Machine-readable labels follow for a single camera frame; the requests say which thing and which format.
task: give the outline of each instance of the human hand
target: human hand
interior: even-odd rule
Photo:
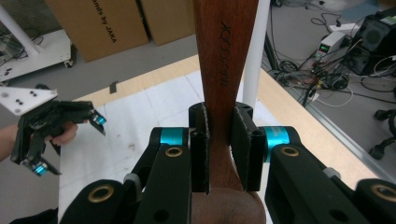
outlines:
[[[77,124],[71,121],[67,121],[66,124],[63,126],[63,128],[64,128],[63,134],[56,137],[49,136],[47,140],[52,140],[52,144],[56,146],[62,146],[72,142],[77,135],[77,130],[78,130]]]

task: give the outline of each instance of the wooden object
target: wooden object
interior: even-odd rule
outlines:
[[[241,190],[230,157],[236,94],[248,54],[257,0],[195,0],[195,29],[209,115],[210,184]]]
[[[192,223],[265,223],[262,201],[243,192],[230,130],[258,0],[194,0],[195,33],[209,119],[208,195],[192,195]]]

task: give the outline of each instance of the brass screw hole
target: brass screw hole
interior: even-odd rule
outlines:
[[[114,188],[111,185],[105,184],[91,190],[88,195],[88,200],[91,203],[101,203],[109,199],[114,193]]]
[[[371,190],[379,198],[396,203],[396,189],[377,184],[371,186]]]
[[[178,157],[183,153],[180,147],[170,147],[165,150],[165,155],[168,157]]]
[[[281,152],[290,157],[296,157],[300,154],[297,149],[292,147],[282,147]]]

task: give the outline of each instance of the gray floor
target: gray floor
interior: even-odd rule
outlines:
[[[293,59],[304,59],[318,46],[319,40],[326,35],[324,27],[313,25],[312,17],[320,17],[320,11],[306,10],[302,7],[274,7],[274,38],[276,49]],[[197,53],[195,36],[189,36],[170,44],[157,47],[152,42],[135,49],[130,49],[101,60],[84,63],[77,54],[77,63],[66,69],[62,64],[34,72],[27,76],[11,80],[11,86],[33,88],[37,83],[44,83],[58,89],[59,100],[73,100],[93,91],[108,87],[114,81],[123,81],[144,74]],[[383,84],[383,88],[393,88],[393,84]],[[390,94],[378,94],[364,90],[360,84],[353,84],[355,92],[375,95],[382,99],[394,101]],[[329,104],[343,103],[348,95],[339,93],[328,96],[323,92],[320,99]],[[312,103],[337,124],[354,141],[363,148],[378,144],[389,132],[386,124],[373,120],[373,113],[378,108],[393,108],[355,96],[346,106],[333,108]],[[13,115],[0,107],[2,119],[0,128],[18,121]],[[387,151],[386,158],[380,163],[393,165],[394,149]],[[59,166],[59,159],[53,152],[47,152],[48,159]],[[24,168],[10,161],[0,163],[0,223],[8,223],[16,217],[36,214],[45,209],[56,207],[58,202],[58,180],[56,176],[46,175],[38,178]]]

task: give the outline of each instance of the electronic equipment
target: electronic equipment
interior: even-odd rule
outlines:
[[[356,74],[366,76],[374,72],[375,65],[382,59],[395,55],[395,18],[396,7],[367,16],[353,38],[353,49],[348,51],[344,65]],[[385,60],[376,70],[382,70],[392,63],[392,60]]]
[[[0,36],[0,64],[7,62],[21,51],[21,48],[11,47],[10,40],[11,35]]]
[[[341,44],[344,41],[345,34],[342,32],[332,32],[326,38],[324,38],[315,54],[315,58],[318,62],[327,62],[334,55],[334,53],[340,49]]]

